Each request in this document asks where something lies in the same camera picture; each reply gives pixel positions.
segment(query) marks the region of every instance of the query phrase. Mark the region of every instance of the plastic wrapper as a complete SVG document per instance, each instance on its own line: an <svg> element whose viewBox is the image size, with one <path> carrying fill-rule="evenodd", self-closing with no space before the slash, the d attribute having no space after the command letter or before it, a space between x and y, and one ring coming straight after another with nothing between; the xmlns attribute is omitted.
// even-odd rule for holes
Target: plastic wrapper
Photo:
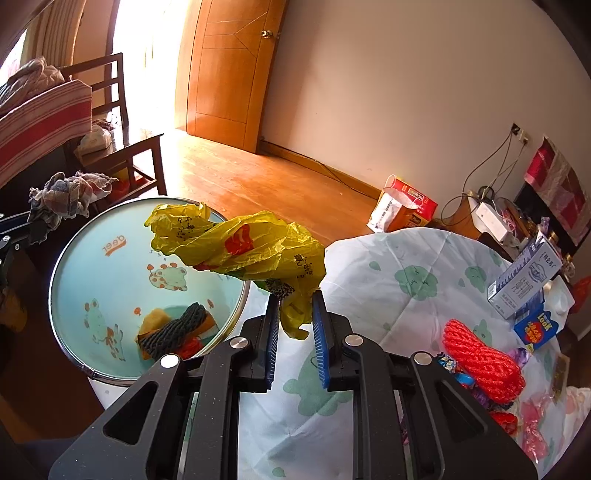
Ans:
<svg viewBox="0 0 591 480"><path fill-rule="evenodd" d="M539 229L545 236L548 236L548 228L550 227L550 217L542 217L540 219Z"/></svg>
<svg viewBox="0 0 591 480"><path fill-rule="evenodd" d="M522 347L514 348L510 352L507 352L507 355L513 359L513 361L521 370L523 370L523 367L531 357L531 354L527 351L527 349Z"/></svg>
<svg viewBox="0 0 591 480"><path fill-rule="evenodd" d="M532 462L539 463L549 454L548 443L538 429L544 417L546 405L550 402L549 395L532 397L521 403L521 417L524 432L521 448Z"/></svg>
<svg viewBox="0 0 591 480"><path fill-rule="evenodd" d="M145 223L155 235L152 248L197 270L253 280L281 300L287 335L305 339L308 332L300 326L311 323L311 295L326 273L322 244L305 227L271 212L222 223L210 222L209 213L203 203L159 205Z"/></svg>
<svg viewBox="0 0 591 480"><path fill-rule="evenodd" d="M86 134L80 140L77 150L80 155L86 155L98 150L104 150L111 145L112 141L113 137L111 137L108 130L105 130L100 125L93 125L90 133Z"/></svg>

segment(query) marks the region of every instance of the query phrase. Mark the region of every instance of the rag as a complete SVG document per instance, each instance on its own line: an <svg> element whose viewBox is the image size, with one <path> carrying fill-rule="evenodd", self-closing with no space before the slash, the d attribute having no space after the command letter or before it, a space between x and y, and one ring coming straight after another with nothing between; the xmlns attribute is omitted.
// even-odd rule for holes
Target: rag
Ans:
<svg viewBox="0 0 591 480"><path fill-rule="evenodd" d="M205 307L195 302L181 318L171 320L152 335L138 338L139 347L155 360L167 353L175 352L183 345L187 335L205 322L207 315Z"/></svg>
<svg viewBox="0 0 591 480"><path fill-rule="evenodd" d="M111 193L111 184L117 181L103 173L77 172L66 178L63 172L52 175L43 189L29 190L31 212L27 221L42 219L49 230L55 230L62 218L76 215L89 216L88 206Z"/></svg>

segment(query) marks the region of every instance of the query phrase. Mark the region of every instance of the crumpled cloth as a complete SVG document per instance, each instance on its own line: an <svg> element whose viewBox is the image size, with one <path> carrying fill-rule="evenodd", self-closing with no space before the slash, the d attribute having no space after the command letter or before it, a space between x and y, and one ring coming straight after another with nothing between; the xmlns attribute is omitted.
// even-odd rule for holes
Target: crumpled cloth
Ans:
<svg viewBox="0 0 591 480"><path fill-rule="evenodd" d="M45 57L25 63L8 81L0 86L0 118L27 100L64 83L61 72L46 65Z"/></svg>
<svg viewBox="0 0 591 480"><path fill-rule="evenodd" d="M62 218L76 215L89 216L88 206L111 193L111 184L117 179L103 173L77 172L66 178L63 172L54 174L42 190L29 190L31 212L28 221L43 219L50 230L55 230Z"/></svg>

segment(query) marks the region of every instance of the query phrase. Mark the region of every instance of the wooden chair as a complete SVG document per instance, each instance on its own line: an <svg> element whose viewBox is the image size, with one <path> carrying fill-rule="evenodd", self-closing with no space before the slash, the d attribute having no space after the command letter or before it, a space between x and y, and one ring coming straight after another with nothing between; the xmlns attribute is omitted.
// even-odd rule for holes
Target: wooden chair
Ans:
<svg viewBox="0 0 591 480"><path fill-rule="evenodd" d="M64 78L68 80L69 77L77 73L87 72L88 70L92 70L105 65L111 65L113 63L117 64L117 77L105 78L105 80L103 80L102 82L94 83L93 85L90 85L90 87L92 88L93 92L96 92L98 90L103 90L108 87L111 87L112 85L117 85L119 98L114 102L110 101L104 105L94 107L92 109L92 116L94 118L96 116L103 115L107 112L113 111L115 108L119 107L119 110L121 112L121 124L123 127L129 127L129 115L127 113L127 103L125 101L125 84L123 78L122 53L113 53L113 55L108 55L106 57L100 57L98 59L83 61L82 63L77 63L76 65L71 65L69 67L62 67L60 68L60 71ZM110 71L111 69L105 69L105 76L106 73Z"/></svg>
<svg viewBox="0 0 591 480"><path fill-rule="evenodd" d="M125 101L125 85L123 73L123 54L115 53L106 57L85 61L69 67L60 68L60 71L66 80L72 75L86 72L100 66L117 64L117 75L112 77L111 69L105 68L105 79L101 82L91 85L92 91L110 88L112 85L118 87L118 99L110 100L104 105L96 106L92 109L93 119L104 116L105 113L113 111L119 107L121 113L121 126L116 127L112 132L111 145L97 152L85 155L74 151L76 161L84 171L95 171L106 175L127 169L129 175L129 193L127 193L118 202L136 198L144 192L156 187L158 194L166 195L166 183L164 181L164 170L162 166L162 152L160 150L160 137L162 134L155 134L149 130L134 128L129 125L129 116L127 112L127 103ZM152 153L152 163L154 165L154 177L148 175L134 165L134 156L150 150ZM135 173L147 180L147 183L138 186L135 179Z"/></svg>

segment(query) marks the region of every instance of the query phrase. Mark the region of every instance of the chair backrest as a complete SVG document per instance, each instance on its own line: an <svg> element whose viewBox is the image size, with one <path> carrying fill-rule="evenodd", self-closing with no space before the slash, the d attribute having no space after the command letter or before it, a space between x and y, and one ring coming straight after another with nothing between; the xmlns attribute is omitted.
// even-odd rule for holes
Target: chair backrest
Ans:
<svg viewBox="0 0 591 480"><path fill-rule="evenodd" d="M105 79L102 82L94 83L90 86L92 87L92 91L95 92L97 90L109 88L111 87L111 85L116 84L119 92L119 99L114 102L110 101L106 102L104 105L94 107L92 109L92 115L101 115L102 113L110 112L114 108L119 107L119 110L121 112L121 122L124 127L128 127L129 116L127 113L127 103L125 101L122 53L114 53L113 55L107 55L106 57L100 57L98 59L84 61L82 63L77 63L69 67L62 67L60 68L60 71L64 78L68 80L70 76L75 75L77 73L86 72L88 70L92 70L104 65L110 65L112 63L117 63L117 76L113 78L111 73L112 69L105 68Z"/></svg>

